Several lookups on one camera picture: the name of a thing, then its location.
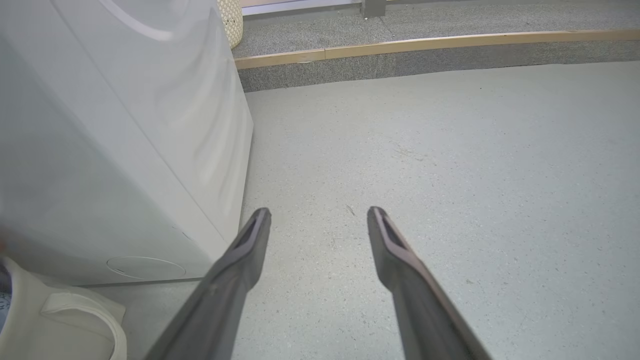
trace laundry basket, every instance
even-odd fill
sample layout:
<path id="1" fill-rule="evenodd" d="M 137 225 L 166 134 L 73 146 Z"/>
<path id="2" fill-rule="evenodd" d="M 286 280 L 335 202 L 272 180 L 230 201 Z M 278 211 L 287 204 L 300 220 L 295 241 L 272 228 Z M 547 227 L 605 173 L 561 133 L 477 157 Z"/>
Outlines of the laundry basket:
<path id="1" fill-rule="evenodd" d="M 127 360 L 124 306 L 90 290 L 45 285 L 9 258 L 11 307 L 0 332 L 3 360 Z"/>
<path id="2" fill-rule="evenodd" d="M 243 20 L 240 0 L 218 0 L 220 17 L 225 24 L 229 45 L 233 49 L 242 40 Z"/>

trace floor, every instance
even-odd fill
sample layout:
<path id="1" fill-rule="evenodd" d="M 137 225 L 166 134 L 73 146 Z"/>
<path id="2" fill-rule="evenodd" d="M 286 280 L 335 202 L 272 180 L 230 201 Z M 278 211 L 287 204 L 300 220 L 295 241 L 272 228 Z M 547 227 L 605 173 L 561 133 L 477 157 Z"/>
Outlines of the floor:
<path id="1" fill-rule="evenodd" d="M 640 28 L 635 0 L 440 1 L 388 5 L 383 17 L 324 12 L 246 19 L 234 57 L 454 35 Z"/>
<path id="2" fill-rule="evenodd" d="M 640 354 L 640 62 L 247 94 L 246 218 L 273 214 L 234 360 L 402 359 L 382 206 L 495 359 Z M 193 282 L 99 288 L 140 359 Z"/>

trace white appliance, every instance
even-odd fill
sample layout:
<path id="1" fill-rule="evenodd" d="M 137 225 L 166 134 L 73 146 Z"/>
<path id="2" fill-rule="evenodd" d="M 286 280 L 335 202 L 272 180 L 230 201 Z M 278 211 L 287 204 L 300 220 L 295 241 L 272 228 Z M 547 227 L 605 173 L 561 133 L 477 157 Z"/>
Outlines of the white appliance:
<path id="1" fill-rule="evenodd" d="M 252 131 L 215 0 L 0 2 L 0 236 L 27 270 L 202 276 Z"/>

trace beige basket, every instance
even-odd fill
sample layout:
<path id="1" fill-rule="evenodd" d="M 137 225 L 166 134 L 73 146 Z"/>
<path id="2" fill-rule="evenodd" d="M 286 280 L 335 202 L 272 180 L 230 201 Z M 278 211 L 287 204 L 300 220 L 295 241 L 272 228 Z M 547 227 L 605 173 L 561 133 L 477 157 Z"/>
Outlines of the beige basket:
<path id="1" fill-rule="evenodd" d="M 233 49 L 242 40 L 242 7 L 240 0 L 218 0 L 220 17 L 225 24 L 227 39 Z"/>

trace wooden edge strip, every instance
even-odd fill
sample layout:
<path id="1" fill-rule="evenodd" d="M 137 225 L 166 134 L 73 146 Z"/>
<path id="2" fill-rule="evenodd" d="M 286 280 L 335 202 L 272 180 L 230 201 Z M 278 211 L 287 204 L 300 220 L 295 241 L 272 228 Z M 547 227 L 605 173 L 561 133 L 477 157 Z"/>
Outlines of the wooden edge strip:
<path id="1" fill-rule="evenodd" d="M 238 69 L 250 69 L 289 63 L 304 63 L 317 60 L 350 58 L 354 56 L 403 53 L 451 47 L 486 45 L 533 44 L 540 42 L 576 41 L 617 41 L 640 40 L 640 29 L 622 30 L 577 30 L 577 31 L 535 31 L 527 33 L 502 33 L 463 35 L 457 37 L 421 38 L 380 42 L 377 44 L 329 47 L 293 53 L 250 56 L 236 59 Z"/>

